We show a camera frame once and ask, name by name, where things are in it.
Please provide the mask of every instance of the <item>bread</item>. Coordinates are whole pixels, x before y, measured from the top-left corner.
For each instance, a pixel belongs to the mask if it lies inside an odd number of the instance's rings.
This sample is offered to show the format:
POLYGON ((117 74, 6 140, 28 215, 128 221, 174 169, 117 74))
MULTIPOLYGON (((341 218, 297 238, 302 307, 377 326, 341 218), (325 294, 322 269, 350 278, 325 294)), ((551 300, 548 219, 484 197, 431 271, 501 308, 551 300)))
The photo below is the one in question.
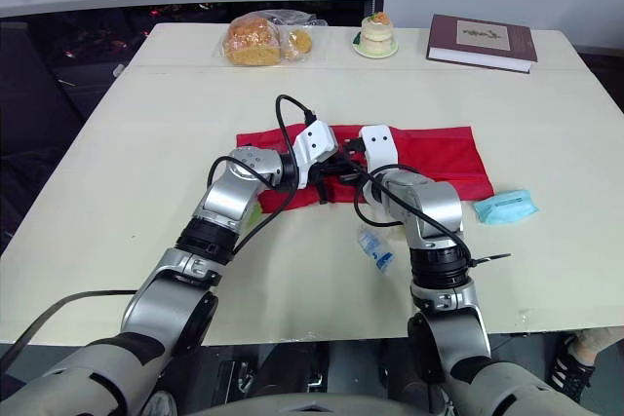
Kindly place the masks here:
POLYGON ((230 23, 223 51, 232 63, 241 65, 275 65, 280 63, 280 40, 277 26, 254 15, 230 23))
POLYGON ((288 60, 300 58, 312 50, 312 38, 302 29, 294 29, 289 32, 284 55, 288 60))

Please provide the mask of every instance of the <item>table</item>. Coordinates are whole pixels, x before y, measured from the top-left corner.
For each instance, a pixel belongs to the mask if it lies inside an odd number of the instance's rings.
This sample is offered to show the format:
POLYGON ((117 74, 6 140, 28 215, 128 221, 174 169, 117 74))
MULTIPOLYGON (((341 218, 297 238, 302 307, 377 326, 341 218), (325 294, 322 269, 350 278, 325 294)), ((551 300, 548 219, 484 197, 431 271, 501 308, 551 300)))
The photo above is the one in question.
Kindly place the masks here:
MULTIPOLYGON (((108 91, 0 260, 0 340, 66 294, 141 285, 235 134, 276 127, 280 93, 330 124, 472 126, 494 190, 531 191, 540 212, 508 226, 463 204, 474 255, 513 252, 472 272, 488 332, 623 323, 624 115, 561 32, 533 32, 539 62, 525 75, 428 61, 421 29, 398 29, 384 60, 356 55, 355 28, 331 27, 303 63, 233 67, 217 50, 224 28, 158 25, 108 91)), ((405 336, 405 239, 389 232, 397 259, 383 276, 358 225, 346 204, 279 216, 227 267, 206 343, 405 336)), ((114 335, 127 302, 65 306, 34 342, 114 335)))

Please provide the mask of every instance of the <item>book cover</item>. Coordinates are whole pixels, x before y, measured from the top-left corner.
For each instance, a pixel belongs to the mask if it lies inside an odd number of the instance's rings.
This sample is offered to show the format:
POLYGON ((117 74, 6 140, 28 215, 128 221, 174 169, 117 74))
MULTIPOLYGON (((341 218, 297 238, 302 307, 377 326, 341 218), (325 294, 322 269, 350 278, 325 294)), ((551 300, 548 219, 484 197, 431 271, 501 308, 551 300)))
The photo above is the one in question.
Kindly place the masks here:
POLYGON ((434 15, 427 56, 431 48, 537 62, 528 27, 480 19, 434 15))

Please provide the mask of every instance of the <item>small cake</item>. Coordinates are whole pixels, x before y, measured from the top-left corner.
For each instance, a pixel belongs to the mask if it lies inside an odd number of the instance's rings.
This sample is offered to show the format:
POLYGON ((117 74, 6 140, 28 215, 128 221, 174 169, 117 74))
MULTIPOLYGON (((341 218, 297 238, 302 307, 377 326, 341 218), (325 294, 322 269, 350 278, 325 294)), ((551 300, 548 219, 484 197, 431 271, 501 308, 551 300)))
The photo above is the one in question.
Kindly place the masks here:
POLYGON ((362 20, 360 47, 373 54, 386 54, 392 50, 394 27, 390 18, 377 12, 362 20))

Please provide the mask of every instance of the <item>small water bottle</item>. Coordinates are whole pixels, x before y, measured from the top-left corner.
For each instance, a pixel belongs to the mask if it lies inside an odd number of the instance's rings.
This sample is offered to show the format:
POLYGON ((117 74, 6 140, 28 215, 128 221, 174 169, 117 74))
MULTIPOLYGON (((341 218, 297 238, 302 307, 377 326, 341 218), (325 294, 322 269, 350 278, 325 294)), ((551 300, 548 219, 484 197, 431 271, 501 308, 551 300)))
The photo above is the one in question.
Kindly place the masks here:
POLYGON ((361 225, 358 229, 358 243, 381 273, 385 273, 394 258, 392 249, 386 241, 371 228, 361 225))

